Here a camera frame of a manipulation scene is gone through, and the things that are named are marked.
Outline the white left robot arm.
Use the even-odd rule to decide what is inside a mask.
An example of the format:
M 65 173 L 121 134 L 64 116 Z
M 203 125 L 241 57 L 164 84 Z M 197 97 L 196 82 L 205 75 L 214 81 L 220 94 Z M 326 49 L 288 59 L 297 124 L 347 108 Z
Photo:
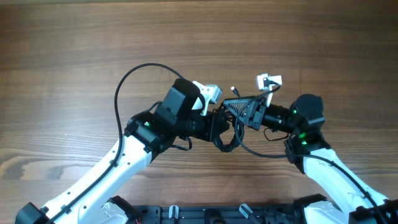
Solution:
M 221 94 L 216 85 L 176 79 L 163 101 L 128 121 L 121 138 L 80 180 L 41 208 L 26 204 L 15 222 L 126 223 L 126 212 L 109 201 L 111 196 L 176 138 L 211 142 L 216 128 L 226 131 L 228 123 L 218 124 L 218 115 L 207 110 Z

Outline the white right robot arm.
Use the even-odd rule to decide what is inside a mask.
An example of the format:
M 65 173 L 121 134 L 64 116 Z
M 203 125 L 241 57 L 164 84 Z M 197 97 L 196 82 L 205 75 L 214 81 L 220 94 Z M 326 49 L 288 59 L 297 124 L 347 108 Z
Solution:
M 330 197 L 313 195 L 295 201 L 297 218 L 304 223 L 397 223 L 397 201 L 375 191 L 349 168 L 326 142 L 321 97 L 304 94 L 289 108 L 273 105 L 260 96 L 230 98 L 223 106 L 237 121 L 259 129 L 282 131 L 284 157 L 314 180 Z

